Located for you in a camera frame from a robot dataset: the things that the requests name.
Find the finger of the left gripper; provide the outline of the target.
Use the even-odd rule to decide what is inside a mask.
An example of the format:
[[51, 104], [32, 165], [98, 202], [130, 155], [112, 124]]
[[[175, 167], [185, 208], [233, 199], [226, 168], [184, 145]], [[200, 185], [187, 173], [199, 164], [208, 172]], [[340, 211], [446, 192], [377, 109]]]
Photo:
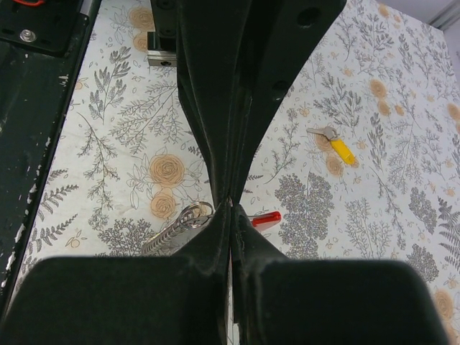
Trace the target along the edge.
[[229, 197], [241, 200], [256, 149], [291, 85], [345, 1], [253, 1], [244, 44], [241, 103], [235, 115]]

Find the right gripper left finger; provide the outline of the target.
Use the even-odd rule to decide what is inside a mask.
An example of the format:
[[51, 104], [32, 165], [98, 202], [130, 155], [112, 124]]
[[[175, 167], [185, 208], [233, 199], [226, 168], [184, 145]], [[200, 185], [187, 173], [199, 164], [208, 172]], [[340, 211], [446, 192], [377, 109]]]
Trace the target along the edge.
[[52, 257], [25, 277], [3, 344], [225, 344], [230, 205], [169, 257]]

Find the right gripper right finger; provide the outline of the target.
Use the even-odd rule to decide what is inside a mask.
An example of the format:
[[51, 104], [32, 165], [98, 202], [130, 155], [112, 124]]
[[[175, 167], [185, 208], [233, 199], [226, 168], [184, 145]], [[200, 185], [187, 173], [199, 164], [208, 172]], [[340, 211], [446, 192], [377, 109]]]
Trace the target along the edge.
[[426, 284], [391, 259], [290, 259], [231, 210], [242, 344], [447, 344]]

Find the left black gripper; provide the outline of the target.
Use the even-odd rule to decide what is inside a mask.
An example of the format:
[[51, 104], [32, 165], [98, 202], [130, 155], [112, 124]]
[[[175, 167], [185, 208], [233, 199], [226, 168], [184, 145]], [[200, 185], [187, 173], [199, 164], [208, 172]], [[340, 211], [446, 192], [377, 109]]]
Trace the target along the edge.
[[180, 103], [205, 160], [213, 203], [229, 194], [235, 72], [247, 1], [151, 0], [147, 60], [176, 67]]

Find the red grey key organizer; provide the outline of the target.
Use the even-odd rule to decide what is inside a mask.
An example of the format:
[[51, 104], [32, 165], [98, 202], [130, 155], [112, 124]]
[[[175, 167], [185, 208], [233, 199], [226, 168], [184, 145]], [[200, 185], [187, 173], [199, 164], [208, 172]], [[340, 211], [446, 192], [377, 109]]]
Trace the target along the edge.
[[[141, 255], [155, 256], [175, 237], [184, 232], [204, 229], [213, 218], [213, 215], [213, 206], [208, 202], [198, 201], [190, 204], [180, 212], [180, 215], [171, 224], [164, 227], [141, 246]], [[280, 223], [282, 214], [279, 211], [272, 211], [260, 215], [247, 216], [247, 218], [256, 230], [264, 231]]]

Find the orange tag key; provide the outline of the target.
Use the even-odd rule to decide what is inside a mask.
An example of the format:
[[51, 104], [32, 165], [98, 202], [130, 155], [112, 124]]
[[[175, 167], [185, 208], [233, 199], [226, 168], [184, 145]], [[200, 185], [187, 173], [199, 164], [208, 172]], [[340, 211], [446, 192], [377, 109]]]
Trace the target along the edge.
[[330, 143], [336, 154], [346, 163], [347, 165], [353, 165], [355, 163], [355, 156], [352, 154], [348, 146], [339, 137], [338, 132], [331, 126], [325, 126], [323, 128], [307, 128], [308, 133], [318, 134], [325, 137]]

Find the floral table mat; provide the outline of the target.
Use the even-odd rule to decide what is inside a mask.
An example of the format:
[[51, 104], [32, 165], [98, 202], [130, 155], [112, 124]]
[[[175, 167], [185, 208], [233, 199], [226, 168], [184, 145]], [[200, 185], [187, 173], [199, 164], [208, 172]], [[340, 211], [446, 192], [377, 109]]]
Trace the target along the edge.
[[[147, 62], [148, 1], [103, 1], [20, 266], [135, 256], [208, 173], [176, 74]], [[333, 127], [355, 156], [325, 137]], [[241, 198], [292, 258], [397, 259], [459, 342], [459, 84], [443, 32], [382, 1], [348, 1], [258, 147]]]

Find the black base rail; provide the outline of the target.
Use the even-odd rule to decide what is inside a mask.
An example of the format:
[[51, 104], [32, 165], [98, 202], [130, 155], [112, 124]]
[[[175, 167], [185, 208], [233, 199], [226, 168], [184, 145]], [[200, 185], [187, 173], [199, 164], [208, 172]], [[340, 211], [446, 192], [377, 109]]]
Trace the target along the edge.
[[12, 296], [99, 1], [1, 3], [1, 308]]

